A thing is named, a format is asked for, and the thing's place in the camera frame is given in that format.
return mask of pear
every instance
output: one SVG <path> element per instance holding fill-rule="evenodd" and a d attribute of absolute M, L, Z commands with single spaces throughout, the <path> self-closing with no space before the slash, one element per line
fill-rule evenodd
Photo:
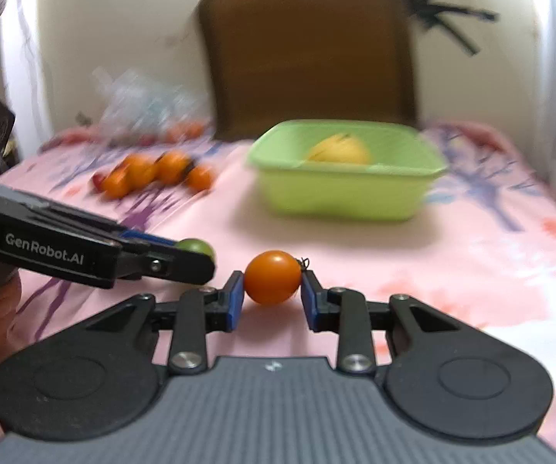
<path fill-rule="evenodd" d="M 365 145 L 355 136 L 335 134 L 314 145 L 306 156 L 314 162 L 370 165 L 372 158 Z"/>

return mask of orange cherry tomato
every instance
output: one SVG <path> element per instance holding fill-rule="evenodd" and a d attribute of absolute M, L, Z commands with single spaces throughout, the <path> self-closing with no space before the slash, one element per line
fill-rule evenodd
<path fill-rule="evenodd" d="M 186 138 L 186 127 L 181 123 L 175 123 L 164 133 L 164 141 L 167 143 L 179 143 Z"/>
<path fill-rule="evenodd" d="M 109 199 L 123 198 L 131 192 L 128 173 L 125 169 L 115 169 L 102 182 L 104 195 Z"/>
<path fill-rule="evenodd" d="M 148 158 L 142 153 L 130 153 L 117 167 L 128 167 L 132 162 L 147 162 Z"/>
<path fill-rule="evenodd" d="M 288 300 L 301 284 L 301 266 L 289 253 L 265 251 L 246 267 L 243 285 L 248 296 L 261 305 Z"/>
<path fill-rule="evenodd" d="M 184 178 L 190 158 L 183 151 L 169 151 L 155 162 L 158 179 L 165 185 L 175 185 Z"/>
<path fill-rule="evenodd" d="M 132 190 L 142 190 L 153 183 L 157 176 L 157 166 L 149 159 L 137 159 L 128 165 L 126 172 Z"/>
<path fill-rule="evenodd" d="M 205 132 L 205 125 L 198 120 L 188 122 L 186 125 L 186 139 L 196 140 Z"/>
<path fill-rule="evenodd" d="M 210 190 L 214 181 L 214 172 L 205 165 L 197 165 L 186 178 L 187 186 L 195 193 Z"/>

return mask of bed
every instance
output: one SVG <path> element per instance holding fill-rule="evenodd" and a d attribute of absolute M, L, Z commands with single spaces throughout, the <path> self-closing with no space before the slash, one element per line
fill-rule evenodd
<path fill-rule="evenodd" d="M 541 436 L 556 448 L 556 203 L 520 155 L 496 131 L 471 123 L 433 123 L 422 132 L 449 171 L 430 189 L 420 213 L 404 223 L 280 218 L 264 205 L 249 142 L 200 140 L 183 148 L 219 171 L 215 188 L 192 196 L 184 187 L 149 189 L 104 202 L 89 185 L 130 150 L 58 147 L 2 176 L 16 189 L 107 215 L 130 228 L 180 239 L 199 237 L 217 251 L 213 285 L 266 249 L 309 258 L 325 287 L 352 287 L 368 299 L 409 293 L 525 350 L 551 373 L 555 398 Z M 164 147 L 144 151 L 158 156 Z M 22 299 L 9 349 L 26 346 L 135 293 L 177 299 L 185 285 L 144 279 L 98 290 L 20 271 Z M 377 360 L 389 361 L 381 332 Z M 336 337 L 313 334 L 292 298 L 268 309 L 246 301 L 236 333 L 208 337 L 209 355 L 328 356 Z M 154 362 L 164 362 L 161 340 Z"/>

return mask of metal screw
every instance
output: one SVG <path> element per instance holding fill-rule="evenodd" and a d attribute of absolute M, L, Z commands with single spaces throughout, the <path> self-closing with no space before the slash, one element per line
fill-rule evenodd
<path fill-rule="evenodd" d="M 349 354 L 342 360 L 342 368 L 348 372 L 358 373 L 368 370 L 372 366 L 372 361 L 363 354 Z"/>
<path fill-rule="evenodd" d="M 170 364 L 172 366 L 176 366 L 177 368 L 184 370 L 196 368 L 201 364 L 201 362 L 202 359 L 198 354 L 187 351 L 176 353 L 170 360 Z"/>
<path fill-rule="evenodd" d="M 149 268 L 152 272 L 159 272 L 160 270 L 162 270 L 162 263 L 159 260 L 153 260 L 151 262 L 151 265 L 149 265 Z"/>
<path fill-rule="evenodd" d="M 280 361 L 268 362 L 265 365 L 265 370 L 267 370 L 268 372 L 279 372 L 280 370 L 282 370 L 282 363 Z"/>

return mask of blue gripper pad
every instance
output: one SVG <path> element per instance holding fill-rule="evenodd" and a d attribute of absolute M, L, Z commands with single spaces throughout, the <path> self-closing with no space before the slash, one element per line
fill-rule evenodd
<path fill-rule="evenodd" d="M 312 331 L 319 331 L 317 329 L 319 309 L 317 306 L 316 291 L 314 291 L 310 281 L 303 274 L 301 275 L 301 303 L 304 306 L 308 328 Z"/>
<path fill-rule="evenodd" d="M 157 235 L 146 234 L 145 232 L 139 232 L 138 230 L 126 230 L 121 234 L 122 239 L 141 239 L 147 242 L 153 242 L 154 244 L 163 244 L 165 246 L 174 246 L 177 242 L 172 239 L 167 239 L 165 237 L 158 237 Z"/>
<path fill-rule="evenodd" d="M 240 273 L 237 281 L 230 290 L 230 299 L 228 301 L 228 313 L 226 314 L 226 331 L 234 331 L 241 316 L 241 308 L 243 306 L 243 274 Z"/>

